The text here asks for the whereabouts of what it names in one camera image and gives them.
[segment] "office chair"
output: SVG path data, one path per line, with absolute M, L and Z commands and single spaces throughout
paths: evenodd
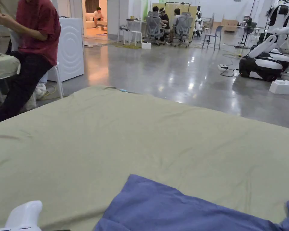
M 175 27 L 174 34 L 174 38 L 179 40 L 178 46 L 184 44 L 186 48 L 189 47 L 189 44 L 191 43 L 191 41 L 189 41 L 189 33 L 193 20 L 194 19 L 189 12 L 183 12 L 179 17 L 179 22 Z
M 160 25 L 160 17 L 158 12 L 149 11 L 146 18 L 146 33 L 148 38 L 146 42 L 151 42 L 159 46 L 158 39 L 163 36 L 164 31 Z

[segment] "beige tablecloth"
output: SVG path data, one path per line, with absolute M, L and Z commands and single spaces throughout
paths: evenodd
M 130 174 L 273 222 L 289 200 L 289 129 L 90 87 L 0 123 L 0 227 L 41 200 L 44 230 L 91 231 Z
M 0 56 L 0 79 L 13 76 L 19 73 L 19 60 L 10 55 Z

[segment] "white sneaker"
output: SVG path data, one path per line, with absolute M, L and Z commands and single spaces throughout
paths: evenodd
M 40 100 L 46 94 L 46 91 L 47 89 L 45 84 L 43 82 L 39 82 L 34 90 L 36 99 Z

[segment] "gray mesh chair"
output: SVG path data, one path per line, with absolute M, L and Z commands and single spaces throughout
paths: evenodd
M 146 18 L 146 34 L 148 35 L 147 42 L 158 44 L 158 39 L 163 36 L 164 32 L 161 30 L 160 17 L 158 12 L 149 11 Z
M 211 38 L 211 37 L 215 37 L 215 42 L 214 42 L 214 50 L 215 50 L 215 48 L 216 48 L 216 38 L 218 37 L 218 35 L 217 35 L 218 32 L 220 33 L 220 36 L 219 36 L 219 49 L 220 49 L 221 30 L 222 30 L 222 28 L 223 28 L 223 26 L 218 26 L 218 27 L 216 28 L 215 34 L 205 35 L 204 41 L 203 41 L 203 45 L 202 45 L 202 49 L 203 49 L 203 46 L 204 46 L 204 43 L 205 43 L 206 36 L 208 36 L 208 44 L 210 43 L 210 38 Z
M 179 39 L 179 46 L 184 44 L 189 47 L 189 33 L 194 18 L 189 12 L 183 12 L 178 19 L 178 25 L 175 27 L 174 38 Z

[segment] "curtain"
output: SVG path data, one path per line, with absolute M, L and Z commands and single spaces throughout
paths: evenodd
M 99 7 L 99 0 L 86 0 L 85 1 L 85 11 L 87 13 L 93 13 L 96 8 Z

